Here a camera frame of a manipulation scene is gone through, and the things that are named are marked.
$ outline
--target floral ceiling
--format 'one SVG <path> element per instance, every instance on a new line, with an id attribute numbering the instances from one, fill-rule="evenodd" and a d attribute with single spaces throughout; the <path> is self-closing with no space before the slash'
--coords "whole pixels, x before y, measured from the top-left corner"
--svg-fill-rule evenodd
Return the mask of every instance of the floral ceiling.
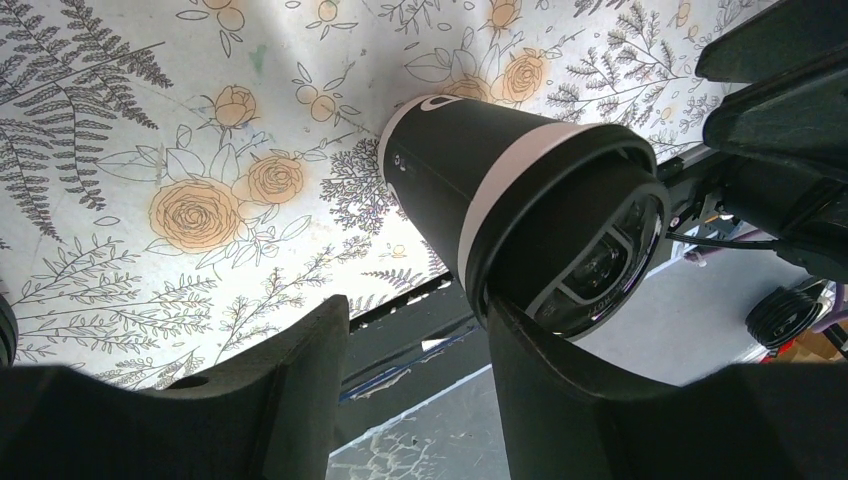
<path id="1" fill-rule="evenodd" d="M 163 387 L 330 294 L 374 308 L 443 271 L 375 163 L 405 101 L 619 123 L 665 160 L 729 91 L 701 50 L 764 3 L 0 0 L 17 364 Z"/>

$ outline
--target black tire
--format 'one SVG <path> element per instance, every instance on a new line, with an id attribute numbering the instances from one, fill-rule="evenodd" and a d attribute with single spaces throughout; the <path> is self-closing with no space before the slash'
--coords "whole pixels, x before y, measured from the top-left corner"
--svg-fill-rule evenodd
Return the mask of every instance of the black tire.
<path id="1" fill-rule="evenodd" d="M 12 365 L 17 348 L 18 322 L 9 302 L 0 295 L 0 367 Z"/>

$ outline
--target fern illustration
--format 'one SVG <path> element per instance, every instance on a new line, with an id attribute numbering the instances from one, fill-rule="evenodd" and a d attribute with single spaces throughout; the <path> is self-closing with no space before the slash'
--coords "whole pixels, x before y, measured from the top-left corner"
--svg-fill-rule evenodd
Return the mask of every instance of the fern illustration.
<path id="1" fill-rule="evenodd" d="M 644 127 L 658 113 L 655 106 L 669 83 L 687 78 L 673 72 L 676 57 L 671 45 L 659 39 L 659 16 L 656 11 L 646 11 L 638 1 L 630 5 L 628 13 L 619 14 L 618 28 L 607 32 L 609 48 L 598 53 L 591 47 L 579 64 L 566 67 L 587 91 L 600 93 L 585 96 L 575 84 L 560 85 L 547 101 L 549 106 L 562 109 L 556 117 L 579 122 L 593 106 L 606 122 Z"/>
<path id="2" fill-rule="evenodd" d="M 57 249 L 55 259 L 43 258 L 47 270 L 32 275 L 12 302 L 29 309 L 18 317 L 22 342 L 42 342 L 36 349 L 45 355 L 52 354 L 52 345 L 68 341 L 106 354 L 141 353 L 159 348 L 161 340 L 212 329 L 212 300 L 203 294 L 216 287 L 214 280 L 181 275 L 160 291 L 142 293 L 141 277 L 124 270 L 139 255 L 121 251 L 122 243 L 92 235 L 92 246 L 85 247 L 75 238 L 73 247 Z M 55 300 L 65 306 L 51 308 Z"/>
<path id="3" fill-rule="evenodd" d="M 198 357 L 196 351 L 197 348 L 161 364 L 153 363 L 151 357 L 122 360 L 115 364 L 114 369 L 100 372 L 94 375 L 94 378 L 132 390 L 147 387 L 148 383 L 153 382 L 152 387 L 159 390 L 193 374 L 203 366 L 206 359 Z"/>
<path id="4" fill-rule="evenodd" d="M 399 270 L 393 268 L 391 270 L 382 270 L 379 272 L 364 272 L 363 275 L 379 278 L 380 280 L 388 282 L 388 284 L 396 290 L 410 290 L 421 285 L 421 283 L 427 279 L 424 277 L 424 272 L 413 274 L 411 268 L 401 268 Z"/>
<path id="5" fill-rule="evenodd" d="M 358 317 L 363 313 L 366 313 L 378 306 L 386 303 L 388 300 L 388 295 L 383 295 L 380 298 L 376 298 L 375 294 L 371 294 L 368 297 L 357 297 L 355 300 L 351 300 L 348 306 L 350 318 Z"/>
<path id="6" fill-rule="evenodd" d="M 64 27 L 46 25 L 28 3 L 0 0 L 0 25 L 11 27 L 2 42 L 14 44 L 14 53 L 0 62 L 0 105 L 24 109 L 27 120 L 0 119 L 0 181 L 42 235 L 57 240 L 49 180 L 28 172 L 46 168 L 43 162 L 52 156 L 59 160 L 59 180 L 69 184 L 65 190 L 81 205 L 102 210 L 106 199 L 94 164 L 110 123 L 120 116 L 158 128 L 137 104 L 130 77 L 160 88 L 173 85 L 151 51 L 162 43 L 132 50 L 101 25 L 85 0 L 61 3 L 66 8 L 60 13 L 69 20 Z"/>
<path id="7" fill-rule="evenodd" d="M 368 237 L 354 236 L 342 242 L 342 250 L 336 253 L 333 245 L 321 249 L 304 264 L 305 270 L 293 277 L 286 278 L 283 269 L 277 267 L 271 271 L 262 282 L 265 294 L 258 299 L 250 300 L 239 295 L 227 307 L 224 316 L 229 320 L 221 321 L 219 330 L 229 333 L 229 337 L 215 358 L 215 364 L 221 361 L 224 352 L 239 350 L 255 343 L 259 338 L 269 337 L 280 330 L 279 326 L 271 323 L 257 326 L 252 325 L 256 320 L 266 317 L 283 307 L 302 308 L 306 299 L 300 292 L 292 289 L 319 288 L 330 281 L 325 272 L 333 262 L 343 264 L 347 261 L 364 258 L 371 248 Z"/>
<path id="8" fill-rule="evenodd" d="M 604 0 L 576 0 L 574 2 L 574 6 L 577 8 L 577 11 L 574 12 L 574 18 L 579 17 L 587 10 L 589 11 L 588 15 L 591 15 L 597 12 L 602 5 L 606 8 L 613 7 L 618 10 L 627 1 L 628 0 L 606 0 L 607 3 L 604 4 Z"/>
<path id="9" fill-rule="evenodd" d="M 430 276 L 436 277 L 445 273 L 447 267 L 445 267 L 442 259 L 436 254 L 436 251 L 433 250 L 433 247 L 425 240 L 421 240 L 421 245 L 424 245 L 424 248 L 427 250 L 427 269 Z"/>

